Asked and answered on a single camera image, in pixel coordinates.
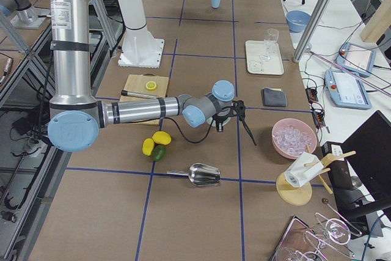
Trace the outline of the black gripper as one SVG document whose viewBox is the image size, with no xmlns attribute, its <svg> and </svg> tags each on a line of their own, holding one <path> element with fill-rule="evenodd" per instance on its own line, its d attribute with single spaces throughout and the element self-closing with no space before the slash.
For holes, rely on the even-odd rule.
<svg viewBox="0 0 391 261">
<path fill-rule="evenodd" d="M 216 131 L 218 133 L 224 131 L 223 121 L 226 120 L 227 118 L 231 119 L 231 117 L 232 117 L 232 112 L 230 106 L 224 107 L 221 112 L 213 116 L 213 120 L 216 121 Z"/>
</svg>

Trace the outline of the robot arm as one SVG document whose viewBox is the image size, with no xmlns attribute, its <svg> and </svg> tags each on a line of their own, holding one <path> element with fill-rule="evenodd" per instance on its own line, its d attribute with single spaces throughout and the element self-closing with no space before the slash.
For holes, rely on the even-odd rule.
<svg viewBox="0 0 391 261">
<path fill-rule="evenodd" d="M 226 80 L 201 98 L 177 97 L 103 103 L 90 89 L 89 3 L 92 0 L 50 0 L 56 91 L 49 103 L 48 137 L 66 152 L 90 147 L 109 124 L 183 116 L 191 127 L 213 118 L 224 121 L 233 108 L 235 88 Z M 118 0 L 126 27 L 121 66 L 159 67 L 164 40 L 149 32 L 142 0 Z"/>
</svg>

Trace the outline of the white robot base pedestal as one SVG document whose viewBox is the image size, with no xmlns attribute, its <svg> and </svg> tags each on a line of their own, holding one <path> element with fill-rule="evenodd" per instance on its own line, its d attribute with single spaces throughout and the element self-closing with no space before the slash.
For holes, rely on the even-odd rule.
<svg viewBox="0 0 391 261">
<path fill-rule="evenodd" d="M 150 33 L 142 0 L 118 0 L 125 35 L 119 66 L 158 68 L 164 48 L 164 40 Z"/>
</svg>

